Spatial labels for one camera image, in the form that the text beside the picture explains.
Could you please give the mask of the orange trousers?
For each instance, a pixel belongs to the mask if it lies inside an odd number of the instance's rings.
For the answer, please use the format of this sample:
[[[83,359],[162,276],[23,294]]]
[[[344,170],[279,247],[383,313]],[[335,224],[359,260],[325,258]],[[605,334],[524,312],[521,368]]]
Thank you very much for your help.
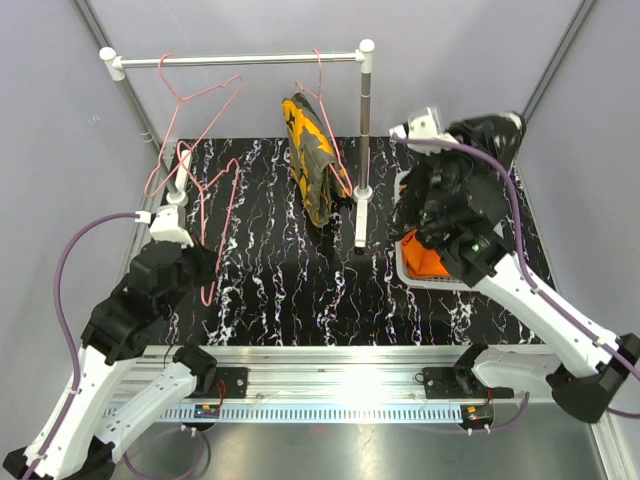
[[[410,278],[426,280],[436,277],[450,277],[437,252],[425,248],[418,241],[416,230],[411,230],[401,240],[401,252]]]

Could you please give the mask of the black and white trousers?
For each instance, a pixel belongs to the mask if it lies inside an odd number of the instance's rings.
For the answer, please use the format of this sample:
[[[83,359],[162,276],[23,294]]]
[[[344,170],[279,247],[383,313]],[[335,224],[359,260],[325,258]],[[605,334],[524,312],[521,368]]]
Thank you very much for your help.
[[[526,125],[519,114],[503,112],[454,121],[444,129],[443,134],[435,138],[391,139],[416,153],[417,163],[421,158],[434,154],[464,154],[474,161],[474,173],[465,183],[465,199],[474,214],[474,223],[470,225],[473,233],[476,227],[493,229],[510,210],[504,197],[506,179],[525,133]],[[388,219],[387,231],[389,237],[396,240],[394,207]],[[429,249],[441,248],[453,242],[418,241]]]

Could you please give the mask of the yellow and grey camouflage trousers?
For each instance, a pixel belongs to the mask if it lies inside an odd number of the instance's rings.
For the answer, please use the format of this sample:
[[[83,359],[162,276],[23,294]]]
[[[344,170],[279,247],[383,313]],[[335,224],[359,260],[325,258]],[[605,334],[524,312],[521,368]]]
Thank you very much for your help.
[[[333,200],[352,195],[351,178],[334,140],[303,93],[285,98],[281,110],[288,134],[291,176],[311,223],[324,228]]]

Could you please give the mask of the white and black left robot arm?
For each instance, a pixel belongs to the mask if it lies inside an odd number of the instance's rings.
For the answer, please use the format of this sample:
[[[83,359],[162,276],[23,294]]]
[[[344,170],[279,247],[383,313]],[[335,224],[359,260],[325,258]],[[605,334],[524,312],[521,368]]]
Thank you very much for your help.
[[[80,372],[71,377],[66,396],[30,445],[7,454],[4,469],[16,479],[107,479],[168,407],[215,391],[216,359],[185,345],[147,387],[110,418],[103,416],[155,328],[192,289],[214,277],[214,254],[201,245],[146,245],[109,297],[94,307],[81,335]]]

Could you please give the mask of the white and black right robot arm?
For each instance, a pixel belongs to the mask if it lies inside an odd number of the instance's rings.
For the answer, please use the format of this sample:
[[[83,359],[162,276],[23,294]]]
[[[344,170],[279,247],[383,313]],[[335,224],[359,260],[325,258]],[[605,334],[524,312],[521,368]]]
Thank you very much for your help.
[[[398,183],[388,235],[412,237],[446,275],[498,303],[549,348],[511,360],[473,345],[454,371],[456,389],[476,396],[505,388],[550,397],[565,413],[597,423],[629,377],[637,377],[639,337],[618,335],[588,318],[529,267],[520,232],[497,233],[502,218],[521,216],[508,169],[443,152],[420,159]]]

